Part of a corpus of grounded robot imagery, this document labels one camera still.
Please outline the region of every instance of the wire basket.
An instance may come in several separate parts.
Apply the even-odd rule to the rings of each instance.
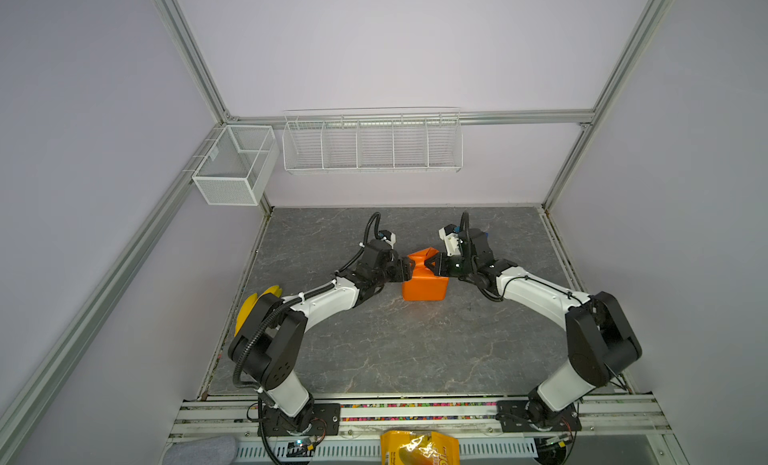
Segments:
[[[458,112],[296,118],[286,121],[283,158],[293,174],[457,171],[462,126]]]
[[[279,154],[271,126],[227,125],[192,180],[211,205],[259,205]]]

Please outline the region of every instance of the gray table surface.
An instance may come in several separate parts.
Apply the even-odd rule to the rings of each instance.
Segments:
[[[396,233],[401,255],[444,250],[437,230],[465,209],[275,209],[246,294],[280,285],[287,295],[326,283],[362,240],[374,211]],[[466,209],[470,226],[488,232],[497,259],[567,285],[534,207]],[[225,340],[224,351],[234,326]],[[303,339],[296,374],[312,393],[528,393],[566,359],[565,334],[514,302],[494,303],[456,279],[443,301],[404,301],[390,284],[359,307],[336,314]],[[252,394],[231,384],[234,365],[222,354],[209,394]]]

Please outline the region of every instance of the orange bag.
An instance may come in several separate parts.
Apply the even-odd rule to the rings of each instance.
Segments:
[[[458,465],[458,440],[437,432],[382,435],[382,465]]]
[[[446,297],[448,277],[437,277],[424,265],[424,261],[437,252],[437,249],[429,247],[408,255],[416,266],[413,268],[413,277],[402,283],[403,300],[442,300]]]

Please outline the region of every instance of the white mesh basket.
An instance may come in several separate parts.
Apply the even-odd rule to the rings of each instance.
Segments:
[[[271,126],[227,125],[192,179],[211,205],[258,205],[279,154]]]
[[[462,168],[459,115],[420,114],[287,120],[286,171],[426,172]]]

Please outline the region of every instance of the yellow snack bag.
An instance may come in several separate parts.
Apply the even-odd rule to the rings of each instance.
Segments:
[[[458,440],[437,432],[389,431],[382,435],[382,465],[458,465]]]

